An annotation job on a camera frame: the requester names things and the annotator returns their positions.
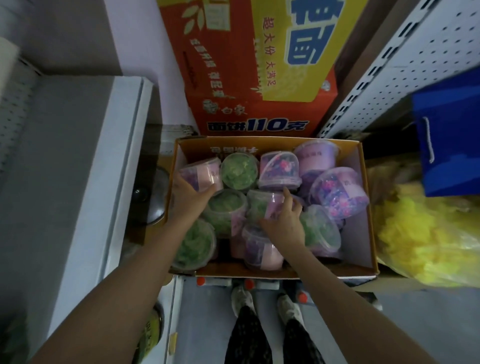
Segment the yellow plastic bag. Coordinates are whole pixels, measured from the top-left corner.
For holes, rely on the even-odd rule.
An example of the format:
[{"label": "yellow plastic bag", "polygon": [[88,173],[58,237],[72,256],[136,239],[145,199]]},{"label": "yellow plastic bag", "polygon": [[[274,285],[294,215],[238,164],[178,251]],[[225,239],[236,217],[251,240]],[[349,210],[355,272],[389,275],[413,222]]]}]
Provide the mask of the yellow plastic bag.
[{"label": "yellow plastic bag", "polygon": [[[405,175],[389,171],[390,181]],[[420,182],[392,185],[372,207],[379,262],[426,285],[480,288],[480,197],[425,197]]]}]

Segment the shoe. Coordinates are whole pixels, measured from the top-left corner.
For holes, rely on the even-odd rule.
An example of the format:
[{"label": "shoe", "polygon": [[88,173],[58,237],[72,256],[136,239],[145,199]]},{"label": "shoe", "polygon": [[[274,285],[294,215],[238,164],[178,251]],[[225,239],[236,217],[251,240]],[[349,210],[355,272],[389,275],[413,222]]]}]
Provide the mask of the shoe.
[{"label": "shoe", "polygon": [[276,307],[278,310],[278,315],[282,319],[284,325],[286,325],[291,319],[294,319],[300,322],[303,327],[305,327],[299,305],[297,303],[293,303],[290,297],[288,297],[286,294],[283,293],[279,295],[276,302]]},{"label": "shoe", "polygon": [[244,290],[243,286],[237,286],[232,290],[232,308],[236,317],[239,316],[240,309],[243,306],[250,307],[252,311],[257,314],[253,306],[252,294]]}]

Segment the bottle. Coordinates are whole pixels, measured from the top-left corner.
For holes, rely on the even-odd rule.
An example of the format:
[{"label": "bottle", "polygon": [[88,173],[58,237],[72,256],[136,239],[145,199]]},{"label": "bottle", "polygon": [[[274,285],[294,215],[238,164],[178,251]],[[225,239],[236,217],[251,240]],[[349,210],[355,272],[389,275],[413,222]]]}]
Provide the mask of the bottle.
[{"label": "bottle", "polygon": [[145,325],[137,349],[133,355],[132,364],[140,364],[149,352],[158,344],[162,336],[163,315],[162,306],[157,303],[150,312],[147,324]]}]

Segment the cardboard box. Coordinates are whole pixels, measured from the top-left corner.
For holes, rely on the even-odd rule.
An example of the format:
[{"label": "cardboard box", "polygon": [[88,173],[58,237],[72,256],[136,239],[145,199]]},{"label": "cardboard box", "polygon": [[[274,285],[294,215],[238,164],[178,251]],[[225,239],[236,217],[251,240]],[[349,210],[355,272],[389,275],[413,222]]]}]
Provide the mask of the cardboard box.
[{"label": "cardboard box", "polygon": [[367,0],[157,0],[189,95],[312,102]]},{"label": "cardboard box", "polygon": [[[197,137],[178,139],[175,143],[173,172],[188,163],[219,156],[221,159],[236,150],[247,151],[256,157],[274,150],[293,150],[308,138],[288,138],[277,136],[240,136],[240,137]],[[368,191],[365,162],[361,143],[351,140],[330,140],[340,148],[337,158],[339,166],[353,168],[362,177],[363,187]],[[171,197],[172,180],[168,192]],[[370,208],[350,217],[342,231],[342,249],[345,262],[327,265],[341,279],[374,278],[378,274],[373,240],[372,217]],[[297,279],[295,271],[288,265],[280,271],[253,271],[247,269],[242,261],[230,259],[224,262],[210,262],[196,272],[176,272],[195,274],[202,277],[251,277],[263,279]]]},{"label": "cardboard box", "polygon": [[332,69],[312,102],[200,97],[188,92],[186,96],[201,135],[311,137],[337,90]]}]

